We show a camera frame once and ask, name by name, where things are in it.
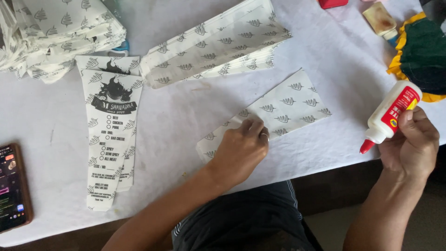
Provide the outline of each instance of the phone screen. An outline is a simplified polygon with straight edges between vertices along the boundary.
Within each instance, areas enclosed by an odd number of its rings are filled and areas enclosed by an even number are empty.
[[[0,232],[26,222],[19,174],[13,148],[0,148]]]

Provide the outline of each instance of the green fabric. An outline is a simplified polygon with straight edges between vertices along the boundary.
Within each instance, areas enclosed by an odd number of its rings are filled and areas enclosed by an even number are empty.
[[[446,36],[427,18],[406,25],[405,31],[401,71],[423,92],[445,95]]]

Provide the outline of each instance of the ring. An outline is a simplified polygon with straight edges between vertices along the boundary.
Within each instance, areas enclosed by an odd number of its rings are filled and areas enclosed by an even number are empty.
[[[269,137],[268,137],[268,135],[266,133],[261,133],[260,135],[265,135],[266,138],[268,139],[268,142],[269,142]]]

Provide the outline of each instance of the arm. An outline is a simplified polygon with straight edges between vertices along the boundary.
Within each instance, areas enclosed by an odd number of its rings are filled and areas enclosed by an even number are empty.
[[[351,224],[345,251],[399,251],[410,214],[435,167],[439,134],[421,108],[405,111],[400,131],[379,145],[384,169]]]
[[[226,131],[215,157],[190,180],[149,204],[110,238],[103,251],[144,251],[166,238],[194,209],[245,181],[268,152],[261,120]]]

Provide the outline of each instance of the red label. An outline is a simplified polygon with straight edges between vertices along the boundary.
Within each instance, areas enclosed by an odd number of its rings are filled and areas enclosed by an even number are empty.
[[[420,101],[418,93],[406,86],[395,102],[389,107],[389,110],[383,115],[381,121],[384,122],[395,133],[398,129],[398,117],[404,110],[413,110]]]

